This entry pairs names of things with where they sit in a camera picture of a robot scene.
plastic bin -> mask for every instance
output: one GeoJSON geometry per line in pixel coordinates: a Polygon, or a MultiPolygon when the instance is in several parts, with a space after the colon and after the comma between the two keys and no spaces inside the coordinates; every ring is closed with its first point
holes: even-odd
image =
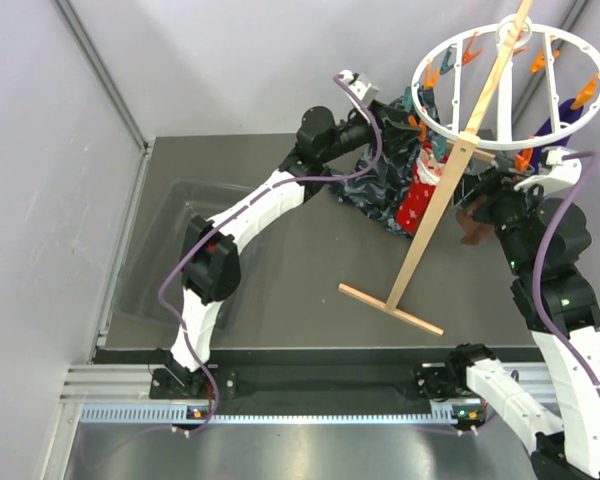
{"type": "MultiPolygon", "coordinates": [[[[186,226],[194,215],[205,218],[220,213],[247,196],[252,189],[237,185],[193,180],[176,180],[164,192],[149,222],[139,248],[123,268],[113,301],[115,316],[132,320],[177,326],[177,320],[158,303],[158,289],[180,261],[186,226]]],[[[256,261],[259,251],[256,237],[242,252],[240,267],[243,280],[256,261]]],[[[217,329],[232,324],[232,306],[240,297],[238,290],[223,304],[217,329]]],[[[182,310],[182,283],[178,277],[165,297],[182,310]]]]}

dark green patterned cloth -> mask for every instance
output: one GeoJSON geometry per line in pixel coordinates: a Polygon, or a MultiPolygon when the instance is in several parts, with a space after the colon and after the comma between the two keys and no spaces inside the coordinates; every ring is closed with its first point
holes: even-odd
{"type": "MultiPolygon", "coordinates": [[[[438,110],[435,105],[433,89],[418,91],[420,102],[427,108],[429,115],[439,122],[438,110]]],[[[399,98],[390,103],[391,107],[404,111],[403,99],[399,98]]],[[[417,119],[413,105],[404,114],[404,125],[408,125],[409,115],[417,119]]],[[[427,131],[427,141],[437,133],[427,131]]],[[[339,202],[354,205],[367,217],[383,226],[385,230],[397,235],[411,238],[413,235],[405,232],[396,222],[396,213],[402,204],[409,186],[411,185],[413,163],[420,153],[421,143],[415,136],[405,137],[404,132],[391,125],[383,124],[384,149],[382,158],[375,168],[365,175],[345,182],[334,182],[329,186],[339,202]]],[[[354,171],[359,172],[373,159],[374,147],[368,146],[354,171]]]]}

blue clothespin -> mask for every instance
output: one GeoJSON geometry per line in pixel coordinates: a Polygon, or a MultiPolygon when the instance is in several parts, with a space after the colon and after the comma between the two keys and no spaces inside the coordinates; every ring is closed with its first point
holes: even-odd
{"type": "Polygon", "coordinates": [[[404,89],[404,95],[402,95],[402,108],[404,111],[409,113],[413,107],[413,97],[411,96],[411,85],[407,85],[404,89]]]}
{"type": "Polygon", "coordinates": [[[447,153],[447,139],[442,135],[434,134],[431,137],[431,146],[433,147],[433,157],[436,160],[442,160],[447,153]]]}
{"type": "Polygon", "coordinates": [[[453,47],[447,48],[447,51],[444,52],[444,57],[442,57],[442,64],[440,65],[440,75],[444,75],[445,73],[449,73],[453,70],[453,64],[449,62],[451,60],[451,52],[453,47]]]}

purple cloth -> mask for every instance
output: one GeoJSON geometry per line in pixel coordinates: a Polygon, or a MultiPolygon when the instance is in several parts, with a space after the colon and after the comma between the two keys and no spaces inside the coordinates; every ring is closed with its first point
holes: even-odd
{"type": "MultiPolygon", "coordinates": [[[[565,123],[573,123],[576,120],[578,120],[581,116],[582,116],[582,112],[584,111],[584,106],[580,107],[580,108],[576,108],[575,110],[571,110],[571,105],[573,104],[573,102],[575,101],[575,98],[570,98],[569,100],[565,100],[564,102],[562,102],[560,104],[560,106],[558,107],[558,114],[560,116],[560,121],[561,122],[565,122],[565,123]]],[[[540,127],[540,130],[538,130],[536,132],[536,137],[540,137],[542,135],[548,135],[549,133],[551,133],[551,118],[548,118],[546,122],[544,122],[544,124],[542,125],[542,127],[540,127]]],[[[538,166],[540,165],[540,160],[542,159],[542,149],[544,147],[548,147],[548,146],[561,146],[561,147],[566,147],[567,144],[569,143],[569,138],[571,138],[571,136],[568,137],[564,137],[561,140],[558,140],[557,142],[554,142],[550,145],[544,145],[542,147],[536,147],[533,149],[533,153],[531,154],[531,166],[533,167],[533,169],[537,172],[538,171],[538,166]]]]}

white circular rack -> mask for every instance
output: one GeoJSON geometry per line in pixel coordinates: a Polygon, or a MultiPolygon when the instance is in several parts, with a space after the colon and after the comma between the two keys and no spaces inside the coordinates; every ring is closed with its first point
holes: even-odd
{"type": "MultiPolygon", "coordinates": [[[[513,24],[515,15],[505,17],[500,23],[486,25],[483,27],[474,28],[467,30],[466,32],[460,33],[431,50],[420,62],[416,68],[413,79],[411,80],[411,93],[413,103],[418,115],[427,124],[429,128],[439,133],[440,135],[450,139],[457,140],[460,124],[460,80],[462,72],[462,52],[463,43],[465,40],[473,37],[484,35],[486,33],[494,33],[496,45],[500,47],[504,39],[506,38],[509,28],[513,24]],[[442,125],[437,123],[433,118],[429,116],[425,108],[422,106],[420,99],[418,98],[418,87],[420,86],[420,78],[424,73],[425,69],[430,62],[433,62],[435,58],[445,52],[448,48],[455,49],[455,63],[453,66],[454,72],[454,84],[453,84],[453,99],[451,100],[452,106],[452,121],[449,125],[442,125]]],[[[549,118],[551,119],[552,132],[534,137],[531,139],[514,140],[512,138],[512,125],[511,125],[511,112],[512,112],[512,69],[513,59],[509,60],[507,67],[505,67],[500,83],[498,84],[498,97],[497,97],[497,128],[496,128],[496,140],[483,140],[480,139],[477,147],[485,150],[522,150],[525,148],[541,147],[543,145],[549,145],[558,140],[573,135],[575,132],[584,127],[600,110],[600,86],[597,89],[597,96],[592,99],[584,108],[585,111],[576,122],[572,124],[566,124],[560,121],[560,114],[558,111],[560,98],[558,97],[556,89],[556,76],[554,72],[554,57],[552,55],[551,42],[554,39],[562,39],[567,43],[574,45],[580,50],[580,52],[587,55],[595,64],[598,72],[600,73],[600,52],[598,52],[589,43],[585,42],[580,37],[565,32],[557,28],[549,27],[547,25],[533,24],[529,17],[525,20],[525,29],[515,44],[515,48],[520,48],[522,45],[528,42],[529,38],[533,34],[541,34],[543,37],[544,44],[544,58],[545,58],[545,73],[546,73],[546,84],[547,84],[547,96],[549,99],[549,118]]]]}

